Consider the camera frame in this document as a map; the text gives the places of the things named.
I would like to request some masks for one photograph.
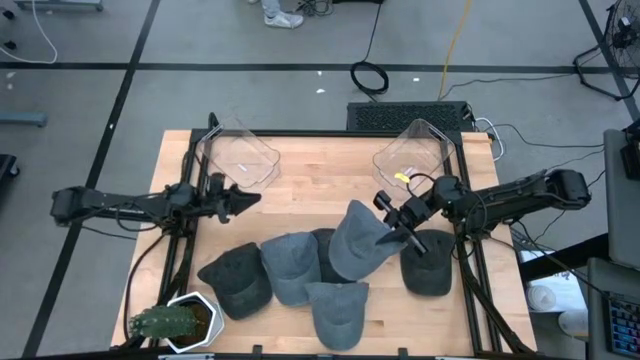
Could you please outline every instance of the dark gray cap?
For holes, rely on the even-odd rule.
[[[329,243],[331,243],[331,237],[336,229],[316,229],[311,233],[318,240],[318,259],[320,260],[320,273],[322,275],[322,282],[332,284],[346,284],[353,282],[353,280],[347,280],[340,276],[331,266],[329,260]]]
[[[412,293],[443,296],[451,290],[451,249],[455,236],[440,230],[416,232],[418,239],[431,251],[418,255],[412,246],[400,253],[400,269],[404,285]]]
[[[273,295],[256,243],[224,252],[200,269],[198,278],[213,288],[220,307],[233,320],[262,309]]]

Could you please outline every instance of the baseball cap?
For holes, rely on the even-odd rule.
[[[369,284],[305,285],[318,339],[332,350],[348,350],[362,337]]]
[[[333,269],[349,280],[360,280],[371,274],[389,256],[406,246],[405,242],[376,243],[389,232],[391,229],[369,208],[352,200],[329,244]]]
[[[233,320],[254,314],[271,301],[273,292],[256,243],[248,243],[220,255],[198,271],[209,284],[222,310]]]
[[[408,246],[400,252],[404,285],[412,293],[443,296],[451,290],[451,248],[455,236],[440,230],[421,230],[416,237],[432,250],[423,256]]]
[[[320,274],[322,282],[332,284],[346,284],[353,282],[340,276],[331,266],[329,260],[329,243],[331,243],[331,237],[335,232],[335,229],[316,229],[311,233],[318,241],[318,260],[320,261]]]
[[[284,305],[309,303],[304,285],[319,282],[318,241],[310,232],[286,234],[261,245],[273,292]]]

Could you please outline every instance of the clear plastic bin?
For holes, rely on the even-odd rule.
[[[225,119],[207,133],[196,154],[209,161],[210,174],[222,171],[243,191],[260,192],[280,175],[280,153],[236,118]]]
[[[410,196],[407,183],[396,174],[440,176],[438,169],[443,167],[454,148],[453,142],[440,130],[425,120],[416,119],[389,146],[373,156],[373,177],[389,196],[405,201]],[[425,176],[416,176],[409,182],[409,188],[414,191],[425,181],[431,183]]]

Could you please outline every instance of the gray floor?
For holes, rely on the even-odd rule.
[[[474,3],[458,41],[457,65],[569,65],[595,44],[578,0],[485,0]],[[589,0],[601,26],[607,0]],[[41,12],[42,26],[58,46],[60,60],[128,62],[150,0],[104,0],[105,11]],[[287,8],[295,1],[283,1]],[[463,0],[389,0],[383,6],[370,60],[392,64],[442,64]],[[308,19],[295,31],[264,27],[259,6],[244,0],[162,0],[142,62],[192,64],[340,63],[359,60],[368,44],[375,6],[342,4],[333,15]],[[30,12],[12,23],[0,19],[2,37],[12,37],[17,55],[50,56]],[[595,59],[590,66],[603,66]],[[33,325],[65,229],[48,216],[51,192],[81,185],[93,162],[124,71],[0,70],[0,108],[45,111],[46,128],[0,126],[0,153],[19,157],[22,174],[0,211],[0,358],[19,357]],[[439,73],[391,72],[382,101],[434,100]],[[451,73],[448,84],[514,74]],[[617,90],[611,75],[590,75]],[[624,103],[579,84],[576,76],[538,82],[474,84],[449,100],[466,100],[476,116],[511,123],[531,141],[597,144],[608,128],[631,121]],[[348,72],[324,71],[137,71],[98,188],[147,191],[162,132],[203,127],[206,116],[236,116],[255,129],[344,129],[347,103],[368,101]],[[500,128],[506,154],[497,163],[502,181],[579,157],[587,149],[532,148]],[[602,156],[571,166],[588,180],[603,169]],[[541,242],[563,247],[606,231],[604,181],[593,201],[567,213]],[[526,218],[533,234],[557,212]],[[108,221],[95,227],[118,232]],[[120,305],[133,242],[82,232],[39,354],[106,349]],[[534,318],[540,348],[581,358],[584,346],[562,335],[553,317]]]

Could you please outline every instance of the wooden tabletop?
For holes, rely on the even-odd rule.
[[[189,131],[167,131],[160,148],[151,192],[179,181],[180,164],[187,150]],[[380,185],[372,177],[372,156],[393,139],[382,138],[261,138],[281,154],[281,175],[262,194],[262,200],[226,225],[203,218],[198,225],[188,292],[199,291],[215,301],[213,290],[196,273],[224,251],[247,242],[260,243],[287,232],[335,228],[350,200],[358,199],[375,210],[373,197]],[[484,133],[464,133],[464,150],[471,187],[498,184],[489,139]],[[422,228],[452,232],[451,224],[436,215]],[[141,233],[133,261],[159,236]],[[506,226],[493,237],[511,243]],[[158,296],[167,252],[164,240],[142,262],[131,288],[130,314],[152,306]],[[484,241],[494,304],[520,339],[535,349],[535,339],[513,250],[495,241]],[[177,257],[176,267],[181,258]],[[469,326],[459,265],[453,261],[453,284],[442,297],[411,294],[402,282],[399,256],[390,257],[365,278],[370,284],[362,339],[347,354],[395,355],[407,348],[410,355],[472,355]],[[486,317],[476,301],[483,348],[490,350]],[[112,344],[123,342],[122,308]],[[225,317],[225,329],[209,349],[201,351],[248,353],[262,345],[265,353],[336,353],[316,337],[310,306],[291,308],[273,297],[257,314],[240,321]]]

